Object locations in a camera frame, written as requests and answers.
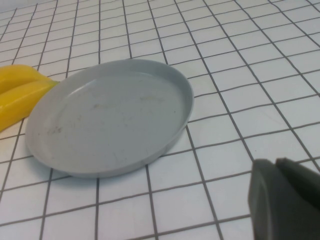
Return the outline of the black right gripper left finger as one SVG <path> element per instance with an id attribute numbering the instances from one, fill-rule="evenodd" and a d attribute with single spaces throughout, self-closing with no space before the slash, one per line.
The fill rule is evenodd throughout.
<path id="1" fill-rule="evenodd" d="M 248 205 L 256 240 L 320 238 L 320 207 L 300 197 L 276 163 L 253 162 Z"/>

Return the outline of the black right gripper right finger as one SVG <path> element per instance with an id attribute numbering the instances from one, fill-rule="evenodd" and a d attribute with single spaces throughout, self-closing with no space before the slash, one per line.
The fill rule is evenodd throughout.
<path id="1" fill-rule="evenodd" d="M 300 197 L 315 208 L 320 207 L 320 175 L 318 173 L 288 158 L 278 158 L 275 165 Z"/>

